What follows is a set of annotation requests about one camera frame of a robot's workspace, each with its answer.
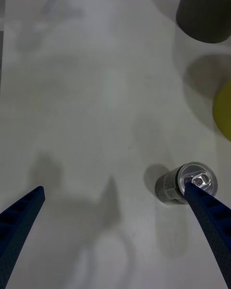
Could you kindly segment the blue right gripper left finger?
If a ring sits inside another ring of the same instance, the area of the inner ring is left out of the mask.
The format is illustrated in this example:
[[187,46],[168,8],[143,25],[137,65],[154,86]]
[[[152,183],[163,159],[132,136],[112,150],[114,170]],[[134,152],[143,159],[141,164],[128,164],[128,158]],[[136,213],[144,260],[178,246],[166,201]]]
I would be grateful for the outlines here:
[[38,186],[0,214],[0,288],[7,286],[22,247],[45,201]]

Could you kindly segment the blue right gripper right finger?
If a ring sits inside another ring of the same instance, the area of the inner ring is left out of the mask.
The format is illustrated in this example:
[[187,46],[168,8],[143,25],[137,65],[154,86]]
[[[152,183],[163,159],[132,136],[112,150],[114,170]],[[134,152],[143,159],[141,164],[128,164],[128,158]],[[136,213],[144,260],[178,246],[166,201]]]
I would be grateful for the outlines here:
[[231,210],[215,197],[187,183],[184,198],[194,212],[228,288],[231,287]]

